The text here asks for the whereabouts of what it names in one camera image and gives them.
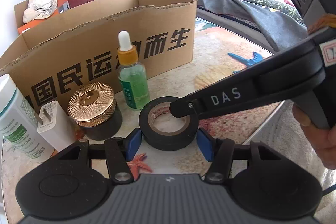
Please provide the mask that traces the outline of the person's right hand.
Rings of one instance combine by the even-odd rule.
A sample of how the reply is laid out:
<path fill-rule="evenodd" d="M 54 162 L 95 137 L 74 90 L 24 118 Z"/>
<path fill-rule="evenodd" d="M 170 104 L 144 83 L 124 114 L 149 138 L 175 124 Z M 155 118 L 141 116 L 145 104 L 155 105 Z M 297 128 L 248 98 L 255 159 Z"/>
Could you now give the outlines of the person's right hand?
<path fill-rule="evenodd" d="M 303 133 L 323 165 L 330 170 L 336 167 L 336 130 L 335 126 L 330 130 L 316 128 L 310 118 L 294 103 L 292 113 L 300 124 Z"/>

